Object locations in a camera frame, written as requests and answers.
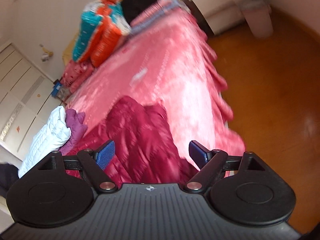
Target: pink bedspread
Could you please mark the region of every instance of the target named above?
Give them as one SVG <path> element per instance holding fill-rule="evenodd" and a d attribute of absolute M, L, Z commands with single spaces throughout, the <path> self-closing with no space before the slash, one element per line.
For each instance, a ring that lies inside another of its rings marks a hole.
<path fill-rule="evenodd" d="M 215 52 L 193 16 L 177 8 L 116 51 L 73 95 L 68 107 L 85 112 L 87 133 L 123 95 L 142 105 L 161 103 L 180 157 L 191 140 L 242 155 L 244 143 L 224 123 L 233 118 L 219 92 L 226 81 L 212 65 Z"/>

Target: maroon puffer jacket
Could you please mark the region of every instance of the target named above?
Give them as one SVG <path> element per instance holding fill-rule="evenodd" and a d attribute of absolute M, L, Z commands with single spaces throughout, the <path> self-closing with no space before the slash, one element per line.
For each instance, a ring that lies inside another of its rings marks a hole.
<path fill-rule="evenodd" d="M 97 149 L 109 139 L 116 144 L 116 155 L 105 173 L 118 187 L 122 183 L 185 183 L 197 173 L 179 157 L 161 105 L 142 106 L 128 96 L 121 98 L 68 155 Z M 68 173 L 78 177 L 78 172 Z"/>

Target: white trash bin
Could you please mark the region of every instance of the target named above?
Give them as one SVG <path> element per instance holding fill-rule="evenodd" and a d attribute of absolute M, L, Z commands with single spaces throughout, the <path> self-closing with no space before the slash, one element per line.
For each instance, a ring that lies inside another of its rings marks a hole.
<path fill-rule="evenodd" d="M 239 8 L 256 38 L 267 38 L 273 34 L 271 10 L 264 0 L 247 0 Z"/>

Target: silver bolt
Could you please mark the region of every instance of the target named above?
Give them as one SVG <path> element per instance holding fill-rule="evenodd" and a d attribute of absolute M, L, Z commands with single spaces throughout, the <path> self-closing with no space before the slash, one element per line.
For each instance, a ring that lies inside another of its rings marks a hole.
<path fill-rule="evenodd" d="M 202 188 L 202 185 L 199 182 L 189 182 L 187 184 L 187 188 L 192 190 L 199 190 Z"/>
<path fill-rule="evenodd" d="M 115 186 L 116 185 L 113 182 L 108 182 L 108 181 L 102 182 L 100 184 L 100 188 L 105 189 L 105 190 L 111 190 L 111 189 L 115 188 Z"/>

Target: brown floor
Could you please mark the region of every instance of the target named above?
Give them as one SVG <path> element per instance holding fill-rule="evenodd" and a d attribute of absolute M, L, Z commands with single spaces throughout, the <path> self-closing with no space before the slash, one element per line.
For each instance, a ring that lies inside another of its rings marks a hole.
<path fill-rule="evenodd" d="M 289 223 L 304 233 L 320 221 L 320 44 L 290 19 L 272 20 L 266 40 L 243 24 L 208 43 L 229 85 L 229 127 L 293 188 Z"/>

